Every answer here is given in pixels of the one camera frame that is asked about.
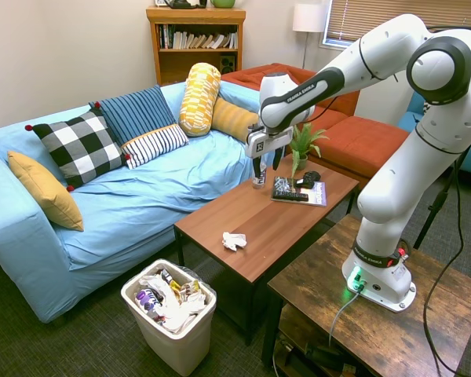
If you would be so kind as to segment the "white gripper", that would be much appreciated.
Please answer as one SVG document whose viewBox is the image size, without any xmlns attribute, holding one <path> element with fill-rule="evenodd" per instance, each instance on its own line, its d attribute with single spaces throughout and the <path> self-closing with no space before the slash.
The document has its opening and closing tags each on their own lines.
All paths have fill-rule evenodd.
<svg viewBox="0 0 471 377">
<path fill-rule="evenodd" d="M 245 152 L 252 159 L 253 179 L 261 178 L 261 156 L 265 153 L 274 152 L 273 170 L 278 169 L 285 147 L 291 142 L 292 137 L 291 126 L 274 134 L 267 127 L 258 126 L 247 134 Z"/>
</svg>

